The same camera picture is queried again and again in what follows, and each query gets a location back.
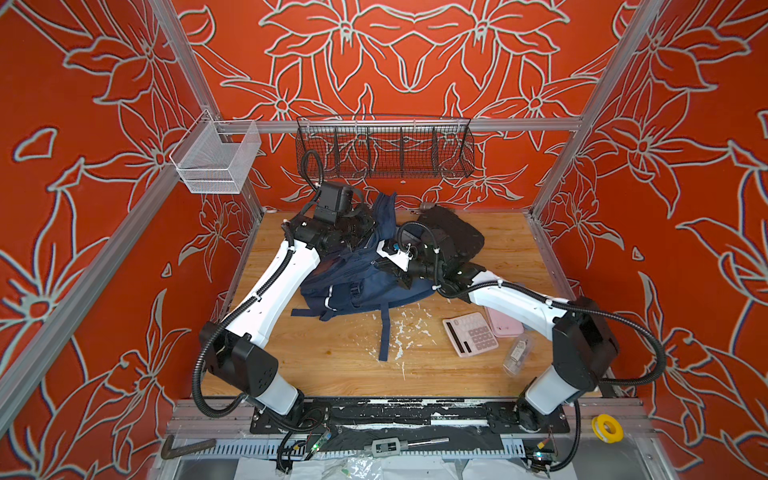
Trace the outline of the navy blue student backpack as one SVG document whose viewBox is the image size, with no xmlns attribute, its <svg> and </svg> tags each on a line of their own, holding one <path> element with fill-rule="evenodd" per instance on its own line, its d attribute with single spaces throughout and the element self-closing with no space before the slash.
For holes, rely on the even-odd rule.
<svg viewBox="0 0 768 480">
<path fill-rule="evenodd" d="M 379 359 L 388 360 L 391 333 L 390 310 L 419 302 L 433 294 L 432 282 L 415 279 L 409 287 L 375 266 L 380 258 L 379 243 L 392 240 L 398 228 L 395 204 L 397 195 L 379 194 L 372 211 L 374 232 L 353 251 L 343 251 L 324 259 L 302 282 L 300 293 L 305 309 L 294 309 L 294 317 L 316 317 L 327 322 L 335 317 L 379 312 L 382 321 Z"/>
</svg>

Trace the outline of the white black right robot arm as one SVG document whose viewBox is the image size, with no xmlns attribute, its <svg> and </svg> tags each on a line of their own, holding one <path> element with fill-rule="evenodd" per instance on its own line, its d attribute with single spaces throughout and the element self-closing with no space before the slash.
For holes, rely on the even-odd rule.
<svg viewBox="0 0 768 480">
<path fill-rule="evenodd" d="M 498 311 L 551 342 L 551 365 L 526 387 L 514 407 L 524 430 L 538 430 L 539 423 L 562 404 L 575 402 L 601 385 L 652 384 L 664 374 L 665 349 L 648 328 L 601 311 L 586 297 L 566 300 L 541 294 L 471 262 L 450 269 L 441 252 L 432 248 L 426 251 L 434 257 L 427 259 L 413 250 L 387 245 L 379 247 L 377 254 L 395 273 L 408 279 L 424 277 L 441 296 Z M 637 378 L 605 376 L 619 354 L 610 320 L 632 328 L 648 342 L 655 358 L 649 372 Z"/>
</svg>

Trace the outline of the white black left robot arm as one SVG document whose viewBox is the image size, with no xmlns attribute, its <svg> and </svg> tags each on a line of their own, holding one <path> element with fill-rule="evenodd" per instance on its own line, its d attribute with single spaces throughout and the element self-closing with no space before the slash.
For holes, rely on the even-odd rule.
<svg viewBox="0 0 768 480">
<path fill-rule="evenodd" d="M 297 415 L 301 392 L 279 373 L 279 361 L 265 350 L 272 330 L 302 282 L 326 257 L 352 250 L 374 231 L 371 209 L 362 204 L 346 213 L 314 209 L 282 223 L 284 238 L 261 278 L 230 313 L 200 332 L 201 351 L 192 374 L 192 399 L 209 418 L 231 414 L 245 400 L 289 419 Z M 202 393 L 208 372 L 237 388 L 226 407 L 215 408 Z"/>
</svg>

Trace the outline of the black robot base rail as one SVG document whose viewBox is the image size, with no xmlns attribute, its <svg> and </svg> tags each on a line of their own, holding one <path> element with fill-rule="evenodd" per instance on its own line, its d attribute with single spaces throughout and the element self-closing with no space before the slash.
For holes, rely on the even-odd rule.
<svg viewBox="0 0 768 480">
<path fill-rule="evenodd" d="M 298 408 L 315 432 L 426 427 L 478 427 L 496 434 L 565 434 L 571 431 L 561 407 L 543 416 L 518 414 L 507 397 L 308 397 Z"/>
</svg>

